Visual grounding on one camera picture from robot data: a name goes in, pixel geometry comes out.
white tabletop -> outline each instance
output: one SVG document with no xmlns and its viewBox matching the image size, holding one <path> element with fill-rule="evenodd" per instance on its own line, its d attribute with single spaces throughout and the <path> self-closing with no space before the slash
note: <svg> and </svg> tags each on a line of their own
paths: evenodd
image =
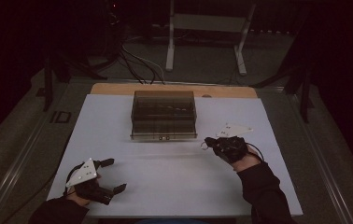
<svg viewBox="0 0 353 224">
<path fill-rule="evenodd" d="M 88 158 L 115 164 L 99 168 L 100 186 L 126 183 L 110 205 L 91 203 L 92 217 L 238 217 L 250 215 L 241 182 L 212 150 L 202 150 L 226 123 L 249 126 L 242 135 L 261 150 L 289 201 L 293 215 L 302 208 L 260 99 L 195 98 L 198 138 L 137 142 L 130 139 L 133 96 L 88 95 L 55 176 L 49 199 L 60 197 L 70 170 Z"/>
</svg>

black glove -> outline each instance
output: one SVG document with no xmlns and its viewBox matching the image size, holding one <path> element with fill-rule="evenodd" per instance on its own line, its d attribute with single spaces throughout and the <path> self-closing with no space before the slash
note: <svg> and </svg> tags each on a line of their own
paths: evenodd
<svg viewBox="0 0 353 224">
<path fill-rule="evenodd" d="M 242 137 L 218 139 L 207 137 L 205 143 L 214 149 L 215 155 L 229 164 L 240 161 L 248 153 L 247 143 Z"/>
</svg>

black sleeve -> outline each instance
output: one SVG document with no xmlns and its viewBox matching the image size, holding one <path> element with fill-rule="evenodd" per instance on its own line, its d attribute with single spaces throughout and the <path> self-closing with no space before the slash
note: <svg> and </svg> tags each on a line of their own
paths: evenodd
<svg viewBox="0 0 353 224">
<path fill-rule="evenodd" d="M 252 218 L 259 223 L 296 223 L 290 216 L 288 201 L 279 188 L 279 179 L 266 162 L 237 173 L 243 184 L 243 197 L 252 204 Z"/>
<path fill-rule="evenodd" d="M 42 203 L 31 215 L 30 224 L 81 223 L 88 208 L 82 207 L 64 197 Z"/>
</svg>

floor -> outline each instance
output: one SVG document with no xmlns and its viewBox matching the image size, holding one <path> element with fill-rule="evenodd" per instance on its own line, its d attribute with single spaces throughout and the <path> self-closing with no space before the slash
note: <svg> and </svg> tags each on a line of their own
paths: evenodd
<svg viewBox="0 0 353 224">
<path fill-rule="evenodd" d="M 233 42 L 222 39 L 221 43 L 209 41 L 197 47 L 191 45 L 191 39 L 187 40 L 176 42 L 172 72 L 164 70 L 166 37 L 145 40 L 130 36 L 124 47 L 149 61 L 158 74 L 156 83 L 248 86 L 276 73 L 293 36 L 249 34 L 243 49 L 246 76 L 237 73 Z M 92 63 L 99 61 L 101 58 L 91 58 Z M 106 82 L 138 82 L 123 64 L 122 60 L 115 62 L 99 75 L 107 77 Z M 145 66 L 132 65 L 144 80 L 152 79 L 153 73 Z M 36 96 L 43 88 L 43 71 L 38 73 L 32 79 L 32 89 L 0 126 L 0 223 L 26 223 L 32 212 L 47 199 L 51 179 L 78 119 L 84 97 L 90 93 L 92 84 L 98 82 L 78 71 L 73 74 L 69 83 L 55 81 L 54 101 L 49 111 L 43 112 L 44 99 Z M 304 210 L 304 215 L 295 220 L 299 223 L 353 223 L 353 158 L 346 142 L 316 87 L 312 86 L 310 93 L 313 108 L 309 109 L 310 122 L 307 124 L 297 109 L 299 95 L 282 92 L 286 81 L 278 80 L 266 88 L 257 89 L 257 92 Z M 71 114 L 69 122 L 52 119 L 60 112 Z M 84 221 L 97 222 L 90 217 Z M 250 219 L 237 217 L 235 222 L 250 223 Z"/>
</svg>

